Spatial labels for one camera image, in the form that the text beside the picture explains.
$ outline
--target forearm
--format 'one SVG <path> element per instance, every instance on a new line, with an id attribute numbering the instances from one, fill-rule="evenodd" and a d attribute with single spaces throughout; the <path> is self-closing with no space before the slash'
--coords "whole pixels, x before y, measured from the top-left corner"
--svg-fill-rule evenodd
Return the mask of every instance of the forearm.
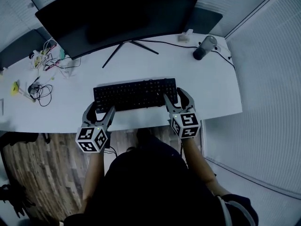
<path id="1" fill-rule="evenodd" d="M 193 138 L 183 139 L 182 143 L 188 168 L 195 172 L 214 195 L 223 196 L 229 194 L 217 182 L 211 167 L 197 148 Z"/>
<path id="2" fill-rule="evenodd" d="M 92 153 L 83 188 L 83 202 L 94 194 L 99 181 L 104 177 L 103 152 Z"/>
<path id="3" fill-rule="evenodd" d="M 205 161 L 193 138 L 183 139 L 182 143 L 188 168 L 194 171 L 204 183 L 215 180 L 211 167 Z"/>

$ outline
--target black keyboard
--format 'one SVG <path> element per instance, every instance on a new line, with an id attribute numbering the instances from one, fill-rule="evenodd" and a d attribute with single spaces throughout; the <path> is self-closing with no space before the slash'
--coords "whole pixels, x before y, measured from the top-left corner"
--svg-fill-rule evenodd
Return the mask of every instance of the black keyboard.
<path id="1" fill-rule="evenodd" d="M 105 113 L 114 105 L 116 111 L 163 106 L 163 93 L 178 103 L 175 79 L 139 81 L 94 88 L 96 113 Z"/>

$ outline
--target monitor stand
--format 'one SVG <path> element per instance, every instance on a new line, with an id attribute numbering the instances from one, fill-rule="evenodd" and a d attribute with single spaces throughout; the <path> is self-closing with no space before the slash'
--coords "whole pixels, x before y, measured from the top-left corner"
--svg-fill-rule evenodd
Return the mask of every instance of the monitor stand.
<path id="1" fill-rule="evenodd" d="M 121 44 L 118 45 L 118 47 L 114 50 L 114 52 L 111 54 L 111 56 L 108 58 L 108 60 L 104 63 L 103 68 L 107 65 L 107 63 L 110 61 L 110 59 L 117 53 L 117 51 L 118 51 L 118 50 L 121 48 L 121 46 L 124 45 L 125 43 L 135 44 L 135 45 L 137 45 L 137 46 L 139 46 L 139 47 L 141 47 L 141 48 L 143 48 L 143 49 L 146 49 L 146 50 L 148 50 L 148 51 L 150 51 L 150 52 L 153 52 L 153 53 L 155 53 L 155 54 L 157 54 L 157 55 L 159 54 L 158 52 L 156 52 L 156 51 L 154 51 L 154 50 L 152 50 L 152 49 L 150 49 L 150 48 L 144 46 L 144 45 L 141 44 L 141 43 L 138 43 L 138 42 L 135 42 L 135 41 L 127 41 L 127 42 L 123 42 L 123 43 L 121 43 Z"/>

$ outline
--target cable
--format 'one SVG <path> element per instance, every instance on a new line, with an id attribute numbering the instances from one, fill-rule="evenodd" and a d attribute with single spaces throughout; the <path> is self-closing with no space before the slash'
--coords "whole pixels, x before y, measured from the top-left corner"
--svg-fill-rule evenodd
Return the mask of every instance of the cable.
<path id="1" fill-rule="evenodd" d="M 50 40 L 53 40 L 54 42 L 56 42 L 52 37 L 49 39 L 49 40 L 47 40 L 45 43 L 44 43 L 44 45 L 43 45 L 43 53 L 44 53 L 44 55 L 46 55 L 45 54 L 45 50 L 47 49 L 47 46 L 48 46 L 48 43 L 50 42 Z"/>
<path id="2" fill-rule="evenodd" d="M 225 50 L 227 50 L 228 52 L 229 52 L 229 54 L 231 55 L 231 52 L 230 52 L 230 50 L 228 50 L 225 46 L 223 46 L 223 45 L 221 45 L 221 44 L 217 44 L 218 46 L 220 46 L 220 47 L 222 47 L 223 49 L 225 49 Z"/>
<path id="3" fill-rule="evenodd" d="M 62 61 L 62 60 L 67 59 L 67 58 L 70 58 L 70 57 L 66 57 L 66 58 L 63 58 L 63 59 L 58 59 L 58 61 Z M 60 68 L 60 69 L 69 69 L 69 68 L 79 67 L 80 64 L 81 64 L 81 57 L 80 57 L 79 65 L 77 65 L 77 66 L 60 67 L 60 66 L 55 65 L 55 64 L 53 64 L 53 65 L 56 66 L 56 67 L 58 67 L 58 68 Z"/>
<path id="4" fill-rule="evenodd" d="M 52 85 L 44 85 L 44 86 L 42 86 L 42 85 L 37 85 L 37 87 L 34 87 L 34 88 L 32 88 L 31 86 L 28 88 L 28 90 L 29 90 L 29 95 L 31 96 L 31 98 L 33 98 L 34 100 L 38 100 L 40 106 L 42 106 L 42 107 L 45 107 L 45 106 L 49 105 L 50 102 L 51 102 L 51 100 L 52 100 L 51 92 L 52 92 L 52 90 L 53 90 L 53 86 L 52 86 Z M 47 89 L 48 89 L 48 91 L 49 91 L 48 94 L 43 95 L 43 89 L 44 89 L 44 88 L 47 88 Z M 35 90 L 35 93 L 37 94 L 36 98 L 34 98 L 34 97 L 32 96 L 32 94 L 31 94 L 31 91 L 32 91 L 32 90 Z M 42 104 L 41 104 L 41 101 L 40 101 L 41 98 L 47 97 L 47 96 L 49 96 L 49 95 L 50 95 L 50 100 L 49 100 L 49 102 L 48 102 L 46 105 L 42 105 Z"/>
<path id="5" fill-rule="evenodd" d="M 211 52 L 218 53 L 224 60 L 226 60 L 230 65 L 232 65 L 234 70 L 236 71 L 235 66 L 231 62 L 229 62 L 223 55 L 221 55 L 219 52 L 214 51 L 214 50 L 211 50 Z"/>
<path id="6" fill-rule="evenodd" d="M 44 69 L 43 69 L 43 70 L 45 70 L 45 66 L 48 66 L 48 67 L 51 66 L 51 65 L 47 65 L 47 63 L 48 63 L 49 61 L 54 60 L 54 59 L 56 59 L 57 61 L 59 60 L 59 59 L 57 59 L 57 58 L 52 58 L 52 54 L 51 54 L 51 53 L 50 53 L 49 55 L 51 56 L 51 59 L 47 60 L 46 62 L 43 62 L 43 65 L 44 65 Z"/>
<path id="7" fill-rule="evenodd" d="M 167 43 L 167 42 L 163 42 L 163 41 L 154 41 L 154 40 L 137 40 L 137 41 L 152 42 L 152 43 L 165 43 L 165 44 L 169 44 L 169 45 L 173 45 L 173 46 L 177 46 L 177 47 L 181 47 L 181 48 L 197 48 L 196 46 L 181 46 L 181 45 Z M 229 62 L 224 56 L 222 56 L 219 52 L 214 51 L 214 50 L 211 50 L 211 52 L 218 53 L 224 60 L 226 60 L 230 65 L 233 66 L 234 70 L 236 70 L 235 66 L 231 62 Z"/>
<path id="8" fill-rule="evenodd" d="M 112 148 L 113 151 L 104 151 L 104 152 L 107 153 L 107 154 L 112 154 L 112 153 L 114 153 L 115 156 L 117 157 L 117 152 L 116 152 L 116 150 L 115 150 L 113 147 L 111 147 L 111 146 L 110 146 L 109 148 Z"/>
<path id="9" fill-rule="evenodd" d="M 180 156 L 182 157 L 182 151 L 183 151 L 183 142 L 181 142 L 181 148 L 180 148 Z"/>
<path id="10" fill-rule="evenodd" d="M 152 43 L 165 43 L 165 44 L 169 44 L 169 45 L 173 45 L 173 46 L 177 46 L 177 47 L 181 47 L 181 48 L 197 48 L 195 46 L 181 46 L 181 45 L 177 45 L 177 44 L 173 44 L 173 43 L 167 43 L 167 42 L 163 42 L 163 41 L 154 41 L 154 40 L 137 40 L 137 41 L 152 42 Z"/>

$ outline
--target tangled wires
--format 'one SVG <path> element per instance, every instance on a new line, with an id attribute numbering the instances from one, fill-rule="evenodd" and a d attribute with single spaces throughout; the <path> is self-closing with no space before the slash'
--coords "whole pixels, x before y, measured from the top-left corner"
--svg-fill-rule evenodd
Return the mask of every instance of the tangled wires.
<path id="1" fill-rule="evenodd" d="M 39 77 L 36 78 L 36 80 L 28 87 L 28 93 L 33 100 L 37 100 L 39 102 L 40 106 L 45 107 L 45 106 L 49 105 L 51 102 L 51 99 L 52 99 L 51 92 L 53 90 L 53 86 L 52 85 L 42 86 L 40 84 L 35 84 L 35 82 L 38 79 L 39 79 Z M 49 102 L 45 105 L 42 105 L 41 101 L 40 101 L 41 98 L 47 97 L 49 95 L 50 95 Z"/>

